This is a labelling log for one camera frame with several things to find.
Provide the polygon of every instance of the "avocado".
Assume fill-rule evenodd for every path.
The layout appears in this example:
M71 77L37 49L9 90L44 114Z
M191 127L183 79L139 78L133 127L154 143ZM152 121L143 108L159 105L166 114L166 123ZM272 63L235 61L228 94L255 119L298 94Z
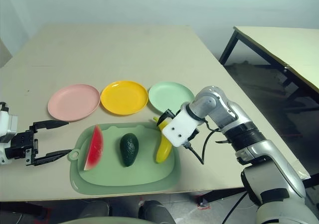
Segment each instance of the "avocado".
M139 151L138 138L133 133L125 134L120 141L120 151L124 165L127 167L131 166Z

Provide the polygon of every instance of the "light green plate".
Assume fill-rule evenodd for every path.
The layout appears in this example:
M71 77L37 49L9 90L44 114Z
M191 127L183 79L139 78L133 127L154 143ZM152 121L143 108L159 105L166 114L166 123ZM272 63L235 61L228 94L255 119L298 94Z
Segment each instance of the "light green plate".
M96 167L89 171L83 170L94 126L80 135L75 148L68 155L71 161L71 185L77 192L92 195L150 192L165 190L177 183L180 163L176 149L172 150L165 162L155 162L161 139L155 123L114 123L99 126L103 133L104 150ZM139 152L134 164L125 167L119 141L128 132L137 136Z
M182 84L159 82L150 88L149 100L161 113L164 113L167 109L176 113L184 102L193 101L194 95L189 88Z

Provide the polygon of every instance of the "yellow plate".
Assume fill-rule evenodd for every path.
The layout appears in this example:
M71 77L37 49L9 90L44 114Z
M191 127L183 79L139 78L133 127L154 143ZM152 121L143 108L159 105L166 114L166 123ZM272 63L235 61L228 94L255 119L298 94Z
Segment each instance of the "yellow plate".
M108 111L128 115L143 109L148 103L146 89L134 81L116 81L101 93L101 103Z

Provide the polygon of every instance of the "pink plate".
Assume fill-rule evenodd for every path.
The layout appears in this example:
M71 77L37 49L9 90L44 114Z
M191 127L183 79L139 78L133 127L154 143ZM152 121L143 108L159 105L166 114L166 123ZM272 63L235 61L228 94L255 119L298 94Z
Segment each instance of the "pink plate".
M48 111L56 119L76 121L96 110L100 100L100 93L93 86L85 84L67 86L50 98Z

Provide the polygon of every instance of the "tabletop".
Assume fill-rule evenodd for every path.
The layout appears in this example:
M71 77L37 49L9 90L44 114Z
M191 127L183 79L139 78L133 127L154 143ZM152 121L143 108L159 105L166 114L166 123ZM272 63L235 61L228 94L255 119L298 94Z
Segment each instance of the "tabletop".
M47 103L60 88L83 83L102 91L117 80L136 81L147 89L160 81L175 81L190 88L194 94L206 86L218 86L245 110L268 139L273 140L300 177L309 176L189 26L47 25L0 69L0 100L8 103L10 113L18 115L18 131L22 132L34 121L52 118ZM36 134L39 140L37 157L74 148L81 132L94 124L147 122L155 115L159 114L150 105L128 116L115 116L98 107L83 120L56 129L40 130ZM192 146L201 152L209 131L204 125L199 130ZM188 150L179 148L180 180L161 193L242 187L240 172L243 166L236 161L233 148L230 144L215 143L224 139L220 133L211 138L206 148L205 165L201 165ZM0 200L95 197L73 190L69 169L67 157L35 167L25 166L24 160L14 160L0 168Z
M235 26L319 93L319 29Z

